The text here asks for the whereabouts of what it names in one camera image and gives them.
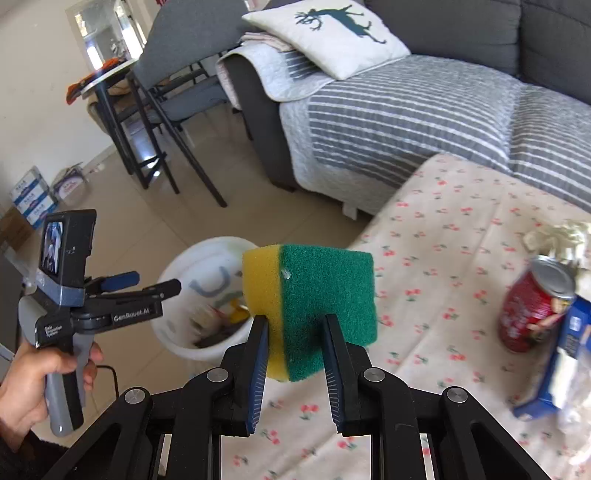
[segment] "deer print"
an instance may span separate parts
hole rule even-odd
[[[323,25],[323,21],[321,17],[323,15],[329,15],[335,20],[339,21],[344,27],[348,28],[358,37],[369,37],[376,43],[384,44],[386,43],[385,40],[378,40],[371,33],[369,33],[369,29],[371,28],[371,21],[364,27],[363,25],[359,25],[355,22],[355,17],[362,17],[363,14],[356,14],[353,12],[349,12],[349,8],[353,5],[349,5],[348,7],[344,7],[341,9],[336,8],[325,8],[323,10],[317,10],[315,8],[311,8],[309,12],[298,12],[296,13],[295,17],[299,20],[297,23],[302,25],[312,25],[315,26],[311,27],[312,30],[320,30]]]

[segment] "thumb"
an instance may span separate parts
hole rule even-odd
[[[31,368],[35,376],[69,374],[76,370],[76,358],[57,348],[44,348],[32,356]]]

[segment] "soda can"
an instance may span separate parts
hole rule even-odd
[[[575,298],[569,267],[540,255],[511,287],[499,317],[499,336],[512,352],[523,353],[540,343]]]

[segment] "silver can lid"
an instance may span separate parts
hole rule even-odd
[[[548,295],[561,300],[573,300],[576,283],[570,269],[550,257],[540,255],[531,261],[534,280]]]

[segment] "black cable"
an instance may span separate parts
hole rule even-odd
[[[113,383],[115,384],[115,397],[119,398],[119,382],[117,381],[117,372],[115,371],[115,369],[110,365],[97,365],[96,367],[111,370],[111,372],[113,373]]]

